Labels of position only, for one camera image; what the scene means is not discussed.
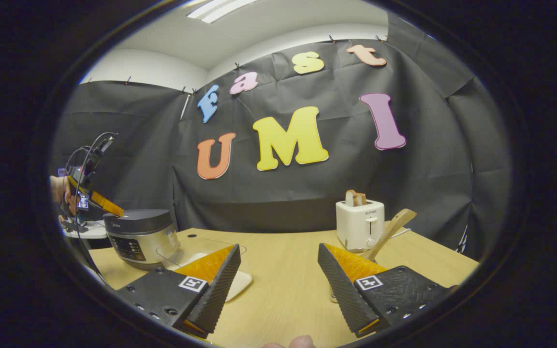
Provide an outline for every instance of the wooden spatula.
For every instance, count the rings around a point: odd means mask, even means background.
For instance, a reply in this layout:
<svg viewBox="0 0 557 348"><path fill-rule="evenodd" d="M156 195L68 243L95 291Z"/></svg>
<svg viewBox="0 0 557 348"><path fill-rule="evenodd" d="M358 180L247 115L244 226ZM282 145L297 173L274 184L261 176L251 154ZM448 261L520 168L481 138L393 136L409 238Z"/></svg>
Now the wooden spatula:
<svg viewBox="0 0 557 348"><path fill-rule="evenodd" d="M398 212L393 220L391 220L391 223L389 223L388 226L384 226L384 234L381 236L380 240L378 240L378 242L375 243L375 245L371 249L362 253L360 257L375 262L375 256L385 245L385 243L391 239L391 237L396 233L396 231L398 231L398 229L403 227L405 223L408 223L412 220L412 218L415 217L416 212L409 209L403 209L402 211Z"/></svg>

